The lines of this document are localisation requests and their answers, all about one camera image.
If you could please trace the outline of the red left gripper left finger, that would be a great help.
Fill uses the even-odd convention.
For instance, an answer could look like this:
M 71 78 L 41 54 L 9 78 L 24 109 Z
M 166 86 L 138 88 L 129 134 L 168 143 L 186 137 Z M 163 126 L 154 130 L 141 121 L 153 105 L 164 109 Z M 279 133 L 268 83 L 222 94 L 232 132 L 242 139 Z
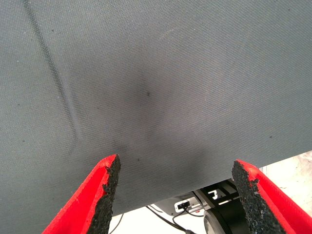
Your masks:
M 60 209 L 44 234 L 107 234 L 113 214 L 119 155 L 102 159 Z

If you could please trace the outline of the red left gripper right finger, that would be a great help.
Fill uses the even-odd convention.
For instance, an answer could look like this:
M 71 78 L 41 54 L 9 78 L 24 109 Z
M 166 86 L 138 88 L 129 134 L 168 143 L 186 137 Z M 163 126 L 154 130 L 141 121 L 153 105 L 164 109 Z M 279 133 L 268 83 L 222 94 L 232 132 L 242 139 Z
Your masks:
M 257 167 L 236 160 L 232 177 L 252 234 L 310 234 L 312 218 Z

